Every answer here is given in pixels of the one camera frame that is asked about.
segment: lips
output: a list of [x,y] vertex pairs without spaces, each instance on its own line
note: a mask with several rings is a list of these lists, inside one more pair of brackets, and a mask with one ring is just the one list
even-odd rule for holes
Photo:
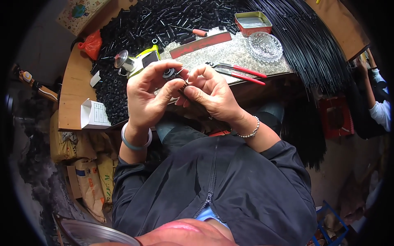
[[164,230],[164,229],[169,229],[169,228],[177,228],[177,229],[183,229],[186,231],[195,231],[195,232],[201,232],[201,230],[189,223],[184,223],[184,222],[178,222],[178,221],[172,221],[170,223],[164,224],[157,228],[156,230]]

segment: red-handled pliers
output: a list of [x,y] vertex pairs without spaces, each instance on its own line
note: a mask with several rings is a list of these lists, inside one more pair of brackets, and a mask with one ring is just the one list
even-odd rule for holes
[[[214,68],[214,67],[216,67],[216,66],[230,67],[230,68],[234,68],[234,69],[236,69],[236,70],[242,71],[242,72],[246,72],[246,73],[248,73],[248,74],[256,75],[256,76],[261,77],[261,78],[267,78],[267,76],[266,76],[265,74],[262,74],[262,73],[259,73],[259,72],[256,72],[256,71],[253,71],[253,70],[244,68],[244,67],[240,67],[240,66],[237,66],[237,65],[231,65],[231,64],[222,63],[222,62],[213,63],[213,62],[210,62],[210,61],[207,61],[205,64],[208,64],[208,65],[209,65],[210,67],[212,67],[212,68]],[[220,68],[216,68],[215,70],[216,70],[217,72],[219,72],[219,73],[227,74],[227,75],[230,75],[230,76],[232,76],[232,77],[236,77],[236,78],[239,78],[239,79],[243,79],[243,80],[255,82],[255,83],[260,84],[260,85],[266,85],[266,83],[264,83],[264,82],[262,82],[262,81],[255,80],[255,79],[253,79],[253,78],[251,78],[251,77],[244,76],[244,75],[242,75],[242,74],[237,74],[237,73],[235,73],[235,72],[230,72],[230,71],[227,71],[227,70],[224,70],[224,69],[220,69]]]

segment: zipper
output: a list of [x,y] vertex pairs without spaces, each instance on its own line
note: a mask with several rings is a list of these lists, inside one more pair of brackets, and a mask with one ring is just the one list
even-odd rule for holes
[[[217,153],[217,146],[219,144],[219,136],[217,137],[217,142],[215,145],[215,153],[214,153],[214,159],[212,161],[212,168],[211,168],[211,175],[209,178],[209,186],[208,186],[208,193],[206,195],[205,202],[201,205],[200,209],[197,211],[197,213],[193,216],[193,219],[197,218],[197,216],[201,213],[201,211],[209,204],[212,203],[212,197],[214,195],[214,186],[215,186],[215,177],[216,177],[216,153]],[[217,213],[213,211],[214,215],[219,218]]]

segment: silver bracelet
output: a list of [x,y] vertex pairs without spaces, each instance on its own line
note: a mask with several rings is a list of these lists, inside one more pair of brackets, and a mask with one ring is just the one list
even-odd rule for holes
[[253,117],[255,117],[256,120],[257,120],[257,127],[256,127],[256,129],[254,129],[253,132],[252,132],[251,134],[246,135],[246,136],[242,136],[242,135],[239,135],[239,134],[237,133],[238,136],[240,136],[240,137],[242,137],[242,138],[248,138],[248,137],[254,137],[254,136],[256,136],[257,129],[260,127],[260,120],[258,119],[257,116],[254,116],[254,115],[253,115]]
[[126,124],[123,126],[122,131],[121,131],[121,137],[122,137],[123,143],[124,143],[129,149],[132,149],[132,150],[135,150],[135,151],[140,151],[140,150],[143,150],[143,149],[147,148],[147,147],[151,144],[151,142],[152,142],[152,130],[149,128],[149,132],[148,132],[148,142],[147,142],[144,146],[142,146],[142,147],[136,147],[136,146],[131,145],[131,144],[130,144],[129,142],[127,142],[127,140],[126,140],[125,132],[126,132],[127,124],[128,124],[128,122],[126,122]]

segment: screwdriver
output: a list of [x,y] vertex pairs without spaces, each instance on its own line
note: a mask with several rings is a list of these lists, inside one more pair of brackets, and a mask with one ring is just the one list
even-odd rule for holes
[[208,36],[206,31],[203,31],[203,30],[200,30],[200,29],[184,28],[184,27],[180,27],[180,26],[172,26],[172,27],[181,28],[181,29],[185,29],[185,30],[191,31],[195,35],[198,35],[198,36],[201,36],[201,37]]

